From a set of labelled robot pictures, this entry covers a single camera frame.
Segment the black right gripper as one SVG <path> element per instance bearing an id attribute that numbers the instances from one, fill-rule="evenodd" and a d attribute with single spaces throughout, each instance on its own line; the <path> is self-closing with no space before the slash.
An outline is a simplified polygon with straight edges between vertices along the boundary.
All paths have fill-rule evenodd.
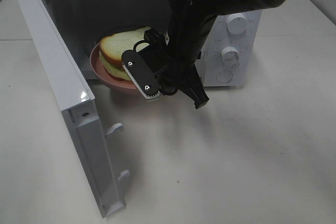
<path id="1" fill-rule="evenodd" d="M 167 34 L 155 29 L 144 32 L 143 40 L 149 45 L 139 53 L 159 83 L 160 92 L 182 91 L 194 101 L 195 109 L 204 106 L 209 97 L 198 75 L 195 61 L 217 18 L 192 12 L 171 15 Z"/>

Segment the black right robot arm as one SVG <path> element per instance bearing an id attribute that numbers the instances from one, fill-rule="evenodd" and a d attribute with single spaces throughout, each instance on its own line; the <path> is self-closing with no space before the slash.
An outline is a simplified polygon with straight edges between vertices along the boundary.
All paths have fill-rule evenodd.
<path id="1" fill-rule="evenodd" d="M 155 76 L 156 84 L 142 84 L 140 92 L 146 99 L 159 94 L 174 95 L 182 91 L 194 101 L 196 108 L 208 102 L 195 61 L 220 15 L 230 15 L 280 6 L 285 0 L 169 0 L 171 18 L 167 27 L 169 42 L 160 45 L 161 35 L 147 31 L 144 41 L 163 56 L 165 62 Z"/>

